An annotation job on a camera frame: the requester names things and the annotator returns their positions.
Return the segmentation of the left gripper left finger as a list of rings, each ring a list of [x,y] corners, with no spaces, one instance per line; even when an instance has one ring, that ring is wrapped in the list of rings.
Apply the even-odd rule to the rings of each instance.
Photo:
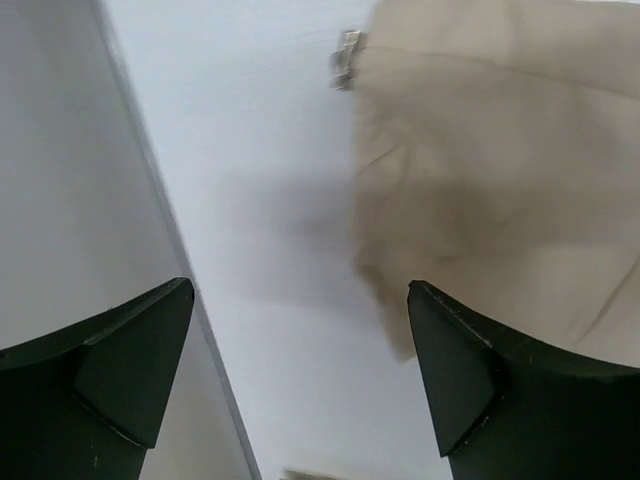
[[[136,479],[194,307],[184,277],[1,352],[4,479]]]

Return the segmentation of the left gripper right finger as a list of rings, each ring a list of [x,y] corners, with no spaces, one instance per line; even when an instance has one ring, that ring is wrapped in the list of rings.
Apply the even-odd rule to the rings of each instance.
[[[487,318],[427,282],[408,313],[440,455],[456,479],[635,479],[639,372]]]

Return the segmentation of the beige trousers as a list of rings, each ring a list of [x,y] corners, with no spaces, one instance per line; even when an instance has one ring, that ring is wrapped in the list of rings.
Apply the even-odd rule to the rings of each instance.
[[[402,361],[423,280],[565,350],[639,363],[639,7],[381,1],[355,103],[355,268]]]

